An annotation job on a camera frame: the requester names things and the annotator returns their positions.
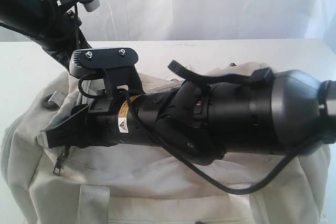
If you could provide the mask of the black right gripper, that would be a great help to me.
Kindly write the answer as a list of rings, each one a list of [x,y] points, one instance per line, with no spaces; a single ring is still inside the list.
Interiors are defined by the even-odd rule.
[[[149,134],[154,132],[155,121],[167,104],[168,93],[131,95],[131,105],[125,94],[118,101],[96,99],[71,110],[70,117],[40,132],[44,148],[76,146],[110,147],[117,144],[160,146]]]

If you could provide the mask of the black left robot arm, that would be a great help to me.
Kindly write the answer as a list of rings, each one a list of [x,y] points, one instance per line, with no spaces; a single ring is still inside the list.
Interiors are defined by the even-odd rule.
[[[80,26],[78,4],[88,12],[97,0],[1,0],[1,27],[24,35],[40,45],[63,67],[72,53],[90,48]]]

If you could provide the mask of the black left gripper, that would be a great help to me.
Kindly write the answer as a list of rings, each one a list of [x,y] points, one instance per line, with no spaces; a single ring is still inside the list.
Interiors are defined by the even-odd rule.
[[[65,69],[69,68],[72,53],[77,49],[89,49],[76,16],[58,16],[47,23],[47,28],[39,35],[39,45]]]

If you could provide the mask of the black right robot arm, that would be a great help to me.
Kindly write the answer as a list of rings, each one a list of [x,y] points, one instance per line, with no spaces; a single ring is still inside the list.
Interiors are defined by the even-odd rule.
[[[246,84],[217,82],[207,91],[186,81],[167,92],[119,93],[73,108],[46,139],[48,148],[160,146],[198,165],[226,153],[309,155],[335,142],[335,82],[259,69]]]

